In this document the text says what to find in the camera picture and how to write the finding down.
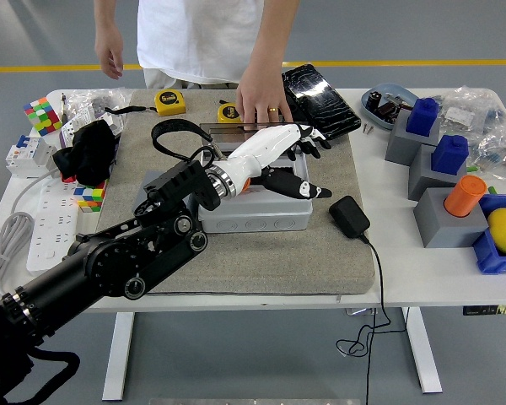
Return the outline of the person's left hand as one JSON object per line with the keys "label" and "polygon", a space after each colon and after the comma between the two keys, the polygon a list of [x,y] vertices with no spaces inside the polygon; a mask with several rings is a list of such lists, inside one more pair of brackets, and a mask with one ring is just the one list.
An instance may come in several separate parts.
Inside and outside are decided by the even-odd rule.
{"label": "person's left hand", "polygon": [[282,74],[278,70],[250,65],[236,90],[236,108],[243,123],[292,122]]}

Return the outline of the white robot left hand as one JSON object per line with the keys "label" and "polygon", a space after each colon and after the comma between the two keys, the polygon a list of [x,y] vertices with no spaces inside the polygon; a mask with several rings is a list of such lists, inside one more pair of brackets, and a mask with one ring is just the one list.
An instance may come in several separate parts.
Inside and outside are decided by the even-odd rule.
{"label": "white robot left hand", "polygon": [[215,167],[223,171],[221,178],[228,195],[235,197],[244,189],[250,178],[260,178],[268,190],[295,199],[328,198],[332,192],[285,170],[273,169],[270,164],[298,144],[306,154],[319,158],[315,144],[329,149],[325,136],[311,126],[284,124],[266,127],[242,143],[226,160]]}

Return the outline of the person's right hand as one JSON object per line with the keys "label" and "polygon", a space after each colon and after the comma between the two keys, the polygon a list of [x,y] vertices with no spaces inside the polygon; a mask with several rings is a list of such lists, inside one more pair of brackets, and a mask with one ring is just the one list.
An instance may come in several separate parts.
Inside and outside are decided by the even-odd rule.
{"label": "person's right hand", "polygon": [[100,63],[101,72],[107,77],[118,80],[123,74],[123,40],[118,35],[97,35],[94,50]]}

